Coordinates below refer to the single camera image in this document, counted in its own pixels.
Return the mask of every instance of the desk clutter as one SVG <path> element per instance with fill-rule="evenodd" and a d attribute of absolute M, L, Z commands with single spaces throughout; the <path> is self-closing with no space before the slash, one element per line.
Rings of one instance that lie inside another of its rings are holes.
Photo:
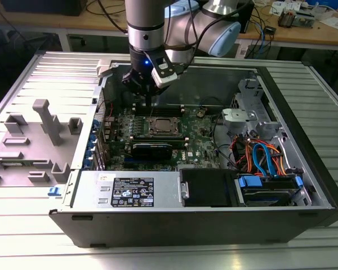
<path fill-rule="evenodd" d="M 278 25 L 311 28 L 316 20 L 338 29 L 338 0 L 274 1 L 270 14 L 279 16 Z"/>

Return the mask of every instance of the blue latch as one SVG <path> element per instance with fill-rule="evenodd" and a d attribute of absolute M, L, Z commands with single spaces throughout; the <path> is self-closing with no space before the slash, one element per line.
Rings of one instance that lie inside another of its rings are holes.
<path fill-rule="evenodd" d="M 244 175 L 239 178 L 240 187 L 262 187 L 263 184 L 259 176 Z"/>
<path fill-rule="evenodd" d="M 302 187 L 302 186 L 303 186 L 303 180 L 302 180 L 302 178 L 300 178 L 299 176 L 296 176 L 296 177 L 295 177 L 295 181 L 297 182 L 297 185 L 298 185 L 299 187 Z"/>
<path fill-rule="evenodd" d="M 62 190 L 60 187 L 51 187 L 47 196 L 61 196 Z"/>

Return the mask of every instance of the black cable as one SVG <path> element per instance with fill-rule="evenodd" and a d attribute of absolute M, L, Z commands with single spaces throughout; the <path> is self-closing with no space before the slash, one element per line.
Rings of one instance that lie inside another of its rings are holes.
<path fill-rule="evenodd" d="M 190 18 L 192 19 L 192 25 L 193 25 L 193 32 L 194 32 L 194 36 L 195 36 L 195 42 L 198 42 L 198 34 L 197 34 L 197 31 L 196 31 L 195 25 L 194 25 L 194 16 L 193 16 L 193 10 L 192 10 L 191 0 L 188 0 L 188 5 L 189 5 L 189 10 L 190 10 Z"/>
<path fill-rule="evenodd" d="M 103 100 L 100 105 L 96 108 L 96 113 L 100 110 L 101 106 L 103 105 L 104 102 L 109 102 L 112 103 L 110 100 Z"/>
<path fill-rule="evenodd" d="M 221 117 L 221 114 L 218 115 L 218 117 L 216 118 L 216 121 L 215 121 L 215 124 L 214 124 L 214 127 L 213 127 L 213 132 L 212 132 L 212 138 L 213 138 L 213 144 L 214 144 L 214 148 L 218 150 L 218 153 L 220 155 L 222 155 L 225 159 L 227 159 L 227 161 L 235 167 L 235 163 L 229 158 L 227 157 L 226 155 L 224 155 L 224 153 L 222 151 L 220 151 L 218 145 L 216 144 L 216 141 L 215 141 L 215 128 L 218 124 L 218 121 L 219 121 L 219 118 Z"/>
<path fill-rule="evenodd" d="M 91 13 L 91 14 L 94 14 L 94 15 L 102 15 L 102 16 L 105 16 L 104 13 L 97 13 L 97 12 L 93 12 L 93 11 L 89 10 L 89 7 L 90 7 L 92 4 L 94 4 L 95 2 L 97 2 L 97 0 L 93 0 L 93 1 L 91 1 L 90 3 L 88 3 L 88 4 L 86 5 L 86 7 L 85 7 L 85 10 L 86 10 L 87 12 Z M 115 4 L 115 5 L 111 5 L 111 6 L 105 7 L 105 9 L 107 9 L 107 8 L 109 8 L 109 7 L 120 7 L 120 6 L 122 6 L 122 5 L 123 5 L 123 3 L 122 3 L 122 4 Z M 124 12 L 124 11 L 125 11 L 125 10 L 120 10 L 120 11 L 111 12 L 111 13 L 108 13 L 108 14 L 109 14 L 109 15 L 114 15 L 114 14 L 118 14 L 118 13 L 121 13 L 121 12 Z"/>
<path fill-rule="evenodd" d="M 203 103 L 204 103 L 205 101 L 207 101 L 207 100 L 210 100 L 210 99 L 216 100 L 217 102 L 220 103 L 221 106 L 225 107 L 224 103 L 223 103 L 219 98 L 214 97 L 214 96 L 209 96 L 209 97 L 203 98 L 203 99 L 200 101 L 199 105 L 200 105 L 200 106 L 203 106 Z"/>
<path fill-rule="evenodd" d="M 260 24 L 260 27 L 262 28 L 263 30 L 263 34 L 264 34 L 264 29 L 266 28 L 266 24 L 265 24 L 265 21 L 261 18 L 260 16 L 260 13 L 258 11 L 258 9 L 256 7 L 254 7 L 255 11 L 257 12 L 258 16 L 252 14 L 251 16 L 254 17 L 254 18 L 257 18 L 259 19 L 259 24 Z M 258 45 L 259 43 L 259 40 L 261 40 L 261 34 L 259 35 L 255 45 L 251 48 L 251 50 L 249 51 L 249 53 L 247 54 L 247 56 L 245 57 L 245 59 L 247 59 L 248 57 L 250 57 L 250 54 L 252 54 L 252 57 L 254 57 L 254 54 L 255 53 L 258 53 L 260 48 L 255 52 L 255 48 L 256 46 Z"/>
<path fill-rule="evenodd" d="M 198 41 L 196 42 L 196 46 L 195 46 L 195 49 L 194 49 L 194 51 L 193 51 L 193 54 L 192 54 L 192 56 L 191 56 L 189 62 L 184 66 L 184 69 L 187 69 L 187 68 L 190 66 L 190 64 L 193 62 L 194 57 L 195 57 L 195 54 L 196 54 L 197 51 L 198 51 L 199 45 L 200 45 L 200 43 L 201 43 L 201 41 L 202 41 L 202 39 L 203 39 L 203 37 L 204 37 L 206 31 L 208 31 L 208 29 L 209 29 L 210 27 L 212 27 L 213 25 L 217 24 L 218 22 L 223 21 L 223 20 L 226 20 L 226 19 L 232 17 L 233 15 L 237 14 L 238 12 L 242 11 L 244 8 L 246 8 L 246 7 L 250 4 L 250 2 L 251 2 L 251 0 L 247 0 L 247 2 L 246 2 L 243 6 L 241 6 L 240 8 L 234 10 L 233 12 L 231 12 L 231 13 L 229 13 L 229 14 L 227 14 L 227 15 L 224 15 L 224 16 L 222 16 L 222 17 L 220 17 L 220 18 L 218 18 L 218 19 L 212 21 L 210 24 L 208 24 L 208 25 L 203 29 L 202 33 L 200 34 L 200 36 L 199 36 L 199 38 L 198 38 Z"/>
<path fill-rule="evenodd" d="M 171 21 L 171 6 L 169 6 L 169 18 L 168 18 L 167 35 L 166 35 L 166 37 L 165 37 L 164 44 L 166 44 L 167 41 L 168 41 L 169 31 L 170 31 L 170 21 Z"/>
<path fill-rule="evenodd" d="M 4 16 L 4 14 L 0 11 L 0 16 L 5 20 L 5 22 L 7 23 L 7 24 L 9 24 L 12 28 L 13 28 L 13 30 L 15 31 L 15 32 L 17 32 L 18 33 L 18 35 L 19 36 L 21 36 L 21 38 L 32 48 L 32 49 L 34 49 L 34 50 L 36 50 L 29 42 L 28 42 L 28 40 L 15 28 L 15 26 L 13 26 L 12 24 L 11 24 L 11 22 L 9 22 L 9 20 Z"/>
<path fill-rule="evenodd" d="M 109 21 L 121 32 L 123 32 L 124 34 L 127 34 L 128 31 L 122 29 L 111 17 L 110 15 L 107 13 L 107 11 L 105 10 L 105 7 L 103 6 L 103 4 L 101 3 L 101 0 L 97 0 L 101 10 L 103 11 L 103 13 L 105 14 L 105 16 L 109 19 Z"/>

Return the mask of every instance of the side panel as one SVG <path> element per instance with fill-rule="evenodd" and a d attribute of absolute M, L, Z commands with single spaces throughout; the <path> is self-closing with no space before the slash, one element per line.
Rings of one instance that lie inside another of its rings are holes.
<path fill-rule="evenodd" d="M 58 213 L 50 217 L 90 246 L 182 246 L 288 242 L 326 219 L 329 210 L 226 213 Z"/>
<path fill-rule="evenodd" d="M 322 159 L 319 157 L 308 136 L 305 134 L 296 116 L 283 97 L 283 94 L 280 92 L 277 84 L 268 72 L 268 69 L 261 67 L 259 68 L 259 73 L 270 93 L 270 97 L 273 99 L 275 106 L 288 126 L 305 161 L 308 163 L 310 170 L 314 174 L 315 179 L 318 181 L 330 204 L 336 208 L 336 211 L 332 212 L 330 219 L 319 224 L 320 226 L 329 226 L 338 221 L 338 186 L 324 165 Z"/>

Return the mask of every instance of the wire bundle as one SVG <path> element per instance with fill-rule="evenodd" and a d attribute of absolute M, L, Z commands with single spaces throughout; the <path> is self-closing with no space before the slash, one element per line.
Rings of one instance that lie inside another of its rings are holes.
<path fill-rule="evenodd" d="M 264 157 L 266 157 L 266 163 L 269 170 L 269 173 L 272 176 L 286 176 L 287 173 L 283 166 L 283 156 L 282 153 L 274 147 L 274 145 L 271 145 L 263 140 L 253 138 L 253 139 L 247 139 L 243 140 L 239 137 L 235 137 L 232 144 L 230 145 L 230 149 L 233 150 L 236 143 L 240 143 L 245 147 L 245 155 L 243 155 L 236 163 L 236 167 L 238 170 L 250 174 L 254 174 L 256 176 L 266 176 L 265 170 L 261 167 L 263 165 Z M 258 163 L 257 161 L 257 151 L 264 151 L 265 154 L 261 160 L 261 162 Z M 272 168 L 272 162 L 275 164 L 275 168 L 277 171 Z"/>
<path fill-rule="evenodd" d="M 251 55 L 252 55 L 251 57 L 254 57 L 255 59 L 257 59 L 259 57 L 259 55 L 261 55 L 263 53 L 266 53 L 266 57 L 267 57 L 269 52 L 270 52 L 270 49 L 272 48 L 272 41 L 274 39 L 274 35 L 269 35 L 270 40 L 267 44 L 265 44 L 265 31 L 264 31 L 264 29 L 266 28 L 266 23 L 261 18 L 258 9 L 256 7 L 254 7 L 254 9 L 255 9 L 258 16 L 252 14 L 252 20 L 250 20 L 250 23 L 255 24 L 256 27 L 258 27 L 260 29 L 260 31 L 257 30 L 257 32 L 260 35 L 259 35 L 255 45 L 251 48 L 251 50 L 249 51 L 249 53 L 245 57 L 246 59 L 249 58 Z M 261 45 L 260 45 L 259 49 L 256 50 L 256 46 L 258 45 L 260 40 L 261 40 Z"/>

